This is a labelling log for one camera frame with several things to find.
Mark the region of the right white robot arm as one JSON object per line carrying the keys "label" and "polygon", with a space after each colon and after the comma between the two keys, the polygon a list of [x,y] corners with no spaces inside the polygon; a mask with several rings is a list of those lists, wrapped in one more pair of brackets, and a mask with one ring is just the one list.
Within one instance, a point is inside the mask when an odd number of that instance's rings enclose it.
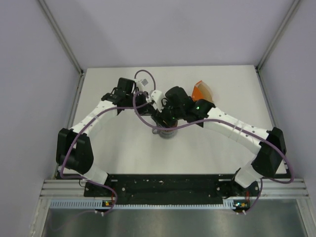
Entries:
{"label": "right white robot arm", "polygon": [[204,98],[195,100],[181,87],[175,86],[166,93],[154,90],[150,102],[155,112],[152,119],[162,128],[175,128],[179,120],[196,122],[198,126],[216,131],[243,145],[255,157],[240,168],[230,183],[235,195],[243,195],[249,186],[260,178],[275,179],[286,153],[283,131],[277,127],[265,130],[249,125],[223,112]]}

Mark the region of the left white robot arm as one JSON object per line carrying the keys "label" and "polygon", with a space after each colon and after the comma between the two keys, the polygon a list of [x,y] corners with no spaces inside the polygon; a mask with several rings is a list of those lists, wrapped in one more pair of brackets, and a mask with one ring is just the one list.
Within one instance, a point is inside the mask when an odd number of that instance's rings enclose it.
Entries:
{"label": "left white robot arm", "polygon": [[144,91],[147,84],[146,79],[119,78],[117,86],[102,96],[97,106],[82,121],[69,129],[63,128],[58,133],[57,164],[95,182],[95,190],[102,196],[111,192],[112,184],[107,181],[108,173],[95,162],[92,138],[110,119],[121,111],[132,108],[134,93]]}

